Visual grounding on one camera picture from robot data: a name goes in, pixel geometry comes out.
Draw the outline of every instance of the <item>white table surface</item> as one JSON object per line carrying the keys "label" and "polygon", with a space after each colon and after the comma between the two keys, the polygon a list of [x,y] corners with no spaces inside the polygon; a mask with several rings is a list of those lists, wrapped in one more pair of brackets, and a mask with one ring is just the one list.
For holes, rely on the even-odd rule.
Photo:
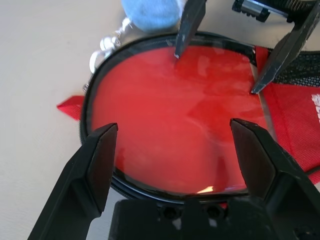
{"label": "white table surface", "polygon": [[[200,30],[274,47],[292,27],[277,16],[260,23],[233,12],[232,4],[209,0]],[[28,238],[62,169],[80,147],[79,123],[56,105],[83,93],[91,53],[124,16],[120,0],[1,1],[0,240]],[[320,50],[319,36],[320,25],[305,49]],[[110,190],[88,240],[107,239],[113,206],[121,198]]]}

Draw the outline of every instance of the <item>light blue plush toy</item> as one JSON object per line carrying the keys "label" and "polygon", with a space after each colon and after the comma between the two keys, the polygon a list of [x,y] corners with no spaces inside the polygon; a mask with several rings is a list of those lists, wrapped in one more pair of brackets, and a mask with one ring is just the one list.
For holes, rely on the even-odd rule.
{"label": "light blue plush toy", "polygon": [[171,30],[180,20],[187,0],[121,0],[126,18],[122,26],[112,35],[100,41],[100,49],[95,51],[89,61],[90,71],[96,70],[98,56],[108,58],[122,45],[121,38],[128,26],[134,24],[146,33],[161,33]]}
{"label": "light blue plush toy", "polygon": [[146,33],[168,31],[180,20],[185,0],[121,0],[126,16]]}

